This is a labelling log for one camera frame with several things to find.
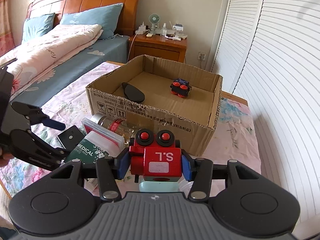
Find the red curtain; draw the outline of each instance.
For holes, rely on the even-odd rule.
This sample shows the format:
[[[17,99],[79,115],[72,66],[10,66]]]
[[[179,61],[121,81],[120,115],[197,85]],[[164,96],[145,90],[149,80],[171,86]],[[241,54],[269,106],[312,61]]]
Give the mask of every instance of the red curtain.
[[[8,14],[9,0],[0,0],[0,57],[14,48]]]

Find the cardboard box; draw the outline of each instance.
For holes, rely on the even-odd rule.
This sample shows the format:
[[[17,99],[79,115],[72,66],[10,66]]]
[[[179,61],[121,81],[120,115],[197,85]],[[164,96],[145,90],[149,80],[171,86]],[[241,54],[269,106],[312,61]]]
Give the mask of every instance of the cardboard box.
[[[186,98],[171,93],[176,78],[189,81]],[[124,98],[122,82],[145,94],[142,104]],[[201,156],[217,126],[222,76],[183,63],[141,55],[86,87],[92,114],[116,116],[154,133],[170,130],[181,148]]]

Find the blue bed sheet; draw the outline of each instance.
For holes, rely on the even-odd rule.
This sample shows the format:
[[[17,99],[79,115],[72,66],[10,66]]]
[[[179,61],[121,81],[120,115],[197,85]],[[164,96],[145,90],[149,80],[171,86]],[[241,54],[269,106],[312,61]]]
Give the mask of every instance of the blue bed sheet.
[[[128,36],[97,40],[92,46],[55,67],[40,80],[35,81],[13,101],[42,106],[55,94],[102,62],[108,60],[126,63],[128,40]]]

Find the hand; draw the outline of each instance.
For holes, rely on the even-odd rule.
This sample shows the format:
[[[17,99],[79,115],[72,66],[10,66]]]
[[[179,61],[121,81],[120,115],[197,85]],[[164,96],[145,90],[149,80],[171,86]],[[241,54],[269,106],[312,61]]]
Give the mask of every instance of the hand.
[[[7,166],[9,161],[14,158],[11,153],[3,153],[1,147],[0,147],[0,155],[2,156],[2,158],[0,158],[0,167]]]

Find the white cable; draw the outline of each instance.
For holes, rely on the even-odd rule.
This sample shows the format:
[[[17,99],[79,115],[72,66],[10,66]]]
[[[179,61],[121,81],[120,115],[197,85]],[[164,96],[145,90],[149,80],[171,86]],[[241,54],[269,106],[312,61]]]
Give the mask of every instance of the white cable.
[[[130,52],[131,52],[131,48],[132,48],[132,45],[133,45],[133,42],[134,42],[134,39],[137,37],[138,34],[136,34],[131,42],[131,46],[130,46],[130,49],[129,49],[129,54],[128,54],[128,60],[129,61],[129,57],[130,57]]]

